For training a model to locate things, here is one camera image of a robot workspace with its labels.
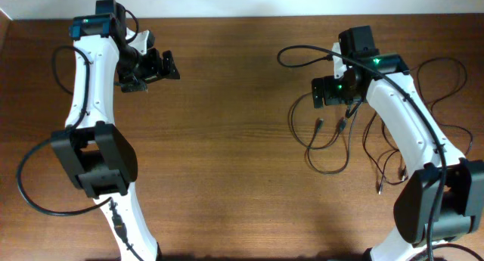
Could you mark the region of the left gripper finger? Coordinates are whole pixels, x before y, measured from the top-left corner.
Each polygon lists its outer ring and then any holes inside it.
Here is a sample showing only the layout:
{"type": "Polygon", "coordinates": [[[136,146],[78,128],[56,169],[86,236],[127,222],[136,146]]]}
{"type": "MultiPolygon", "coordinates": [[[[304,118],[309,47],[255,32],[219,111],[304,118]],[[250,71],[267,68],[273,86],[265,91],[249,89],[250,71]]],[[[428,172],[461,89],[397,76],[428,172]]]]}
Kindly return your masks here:
{"type": "Polygon", "coordinates": [[[163,56],[163,58],[162,58],[162,65],[163,65],[162,77],[164,79],[174,79],[174,80],[180,79],[180,74],[179,74],[178,69],[175,66],[175,60],[174,60],[174,57],[172,55],[172,52],[171,51],[164,51],[162,53],[162,56],[163,56]]]}
{"type": "Polygon", "coordinates": [[[127,82],[120,83],[119,87],[123,93],[128,92],[146,92],[148,90],[147,84],[143,81],[141,82],[127,82]]]}

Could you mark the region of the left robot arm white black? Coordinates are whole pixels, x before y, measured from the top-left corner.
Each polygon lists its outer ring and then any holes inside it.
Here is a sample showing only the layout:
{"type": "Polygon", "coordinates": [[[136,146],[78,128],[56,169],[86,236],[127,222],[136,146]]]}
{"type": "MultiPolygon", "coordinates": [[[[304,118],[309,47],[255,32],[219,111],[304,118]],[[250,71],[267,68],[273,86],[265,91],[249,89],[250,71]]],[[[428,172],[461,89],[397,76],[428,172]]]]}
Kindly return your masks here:
{"type": "Polygon", "coordinates": [[[160,260],[136,195],[135,150],[115,125],[113,91],[143,92],[152,82],[180,75],[171,51],[156,50],[150,31],[131,31],[127,14],[115,0],[98,0],[93,15],[74,18],[73,101],[66,129],[53,133],[51,146],[74,187],[106,217],[120,258],[160,260]]]}

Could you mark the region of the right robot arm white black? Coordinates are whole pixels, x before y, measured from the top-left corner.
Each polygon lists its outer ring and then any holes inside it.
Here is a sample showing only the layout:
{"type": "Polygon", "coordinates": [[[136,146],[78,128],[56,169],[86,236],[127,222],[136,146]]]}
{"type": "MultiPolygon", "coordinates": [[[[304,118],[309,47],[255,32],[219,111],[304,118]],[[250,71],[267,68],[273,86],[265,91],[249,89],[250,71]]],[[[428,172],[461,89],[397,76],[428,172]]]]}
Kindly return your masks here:
{"type": "Polygon", "coordinates": [[[410,260],[475,232],[483,210],[483,162],[469,161],[422,102],[408,66],[381,54],[371,28],[341,32],[329,52],[331,76],[312,81],[316,108],[368,102],[382,118],[409,180],[393,207],[395,227],[366,260],[410,260]]]}

